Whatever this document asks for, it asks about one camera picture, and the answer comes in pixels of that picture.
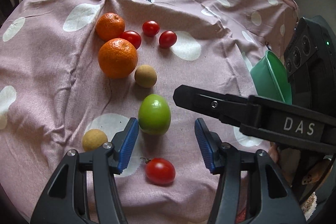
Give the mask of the right hand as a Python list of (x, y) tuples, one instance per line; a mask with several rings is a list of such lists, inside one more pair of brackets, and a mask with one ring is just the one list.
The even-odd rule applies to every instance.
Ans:
[(274, 142), (270, 142), (270, 148), (268, 150), (268, 154), (276, 164), (281, 159), (281, 150), (279, 149), (278, 145)]

